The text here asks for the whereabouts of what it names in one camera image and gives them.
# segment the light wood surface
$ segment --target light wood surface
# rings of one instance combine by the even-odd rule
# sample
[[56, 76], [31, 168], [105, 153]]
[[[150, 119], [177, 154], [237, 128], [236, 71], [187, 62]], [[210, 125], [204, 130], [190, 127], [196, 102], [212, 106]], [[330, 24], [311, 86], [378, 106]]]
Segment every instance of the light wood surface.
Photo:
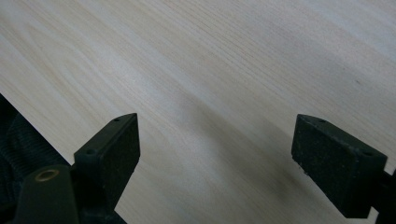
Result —
[[396, 2], [1, 1], [0, 92], [68, 161], [138, 113], [130, 223], [346, 220], [291, 159], [295, 117], [396, 165]]

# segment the black clamp jaw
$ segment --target black clamp jaw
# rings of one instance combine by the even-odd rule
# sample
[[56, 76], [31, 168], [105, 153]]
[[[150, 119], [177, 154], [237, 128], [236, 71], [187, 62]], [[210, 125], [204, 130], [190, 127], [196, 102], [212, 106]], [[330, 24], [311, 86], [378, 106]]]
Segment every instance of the black clamp jaw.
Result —
[[337, 209], [348, 218], [396, 223], [396, 172], [384, 171], [387, 156], [330, 122], [298, 115], [291, 154]]
[[137, 115], [111, 120], [75, 153], [73, 166], [52, 165], [28, 175], [12, 223], [125, 223], [114, 211], [139, 157]]

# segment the wooden board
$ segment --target wooden board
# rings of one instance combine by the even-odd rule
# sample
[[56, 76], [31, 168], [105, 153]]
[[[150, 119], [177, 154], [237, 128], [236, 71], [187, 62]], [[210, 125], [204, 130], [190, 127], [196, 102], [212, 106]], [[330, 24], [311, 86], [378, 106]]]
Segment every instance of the wooden board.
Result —
[[396, 165], [396, 2], [1, 1], [0, 92], [70, 162], [138, 113], [130, 223], [346, 220], [291, 159], [298, 113]]

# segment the black object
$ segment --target black object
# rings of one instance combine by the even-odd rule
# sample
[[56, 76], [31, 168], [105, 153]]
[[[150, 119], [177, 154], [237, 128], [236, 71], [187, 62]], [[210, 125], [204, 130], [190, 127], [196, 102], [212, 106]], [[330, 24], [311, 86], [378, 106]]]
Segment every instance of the black object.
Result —
[[[69, 165], [56, 149], [0, 94], [0, 212], [19, 199], [23, 180], [35, 170]], [[0, 223], [4, 216], [0, 213]]]
[[396, 223], [396, 173], [384, 171], [387, 156], [324, 119], [298, 115], [292, 157], [344, 217]]
[[75, 153], [75, 164], [25, 177], [18, 204], [2, 206], [12, 223], [125, 223], [114, 211], [140, 157], [137, 115], [110, 121]]

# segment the screw hole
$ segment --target screw hole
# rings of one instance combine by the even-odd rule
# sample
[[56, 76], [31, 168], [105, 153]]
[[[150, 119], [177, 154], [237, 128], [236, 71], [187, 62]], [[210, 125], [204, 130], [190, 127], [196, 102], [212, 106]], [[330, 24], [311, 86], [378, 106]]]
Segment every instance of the screw hole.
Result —
[[59, 174], [59, 170], [46, 170], [41, 172], [35, 177], [35, 181], [37, 182], [45, 182], [51, 180], [53, 177]]
[[86, 153], [87, 153], [87, 155], [92, 155], [92, 154], [95, 153], [95, 150], [93, 150], [93, 149], [88, 149]]

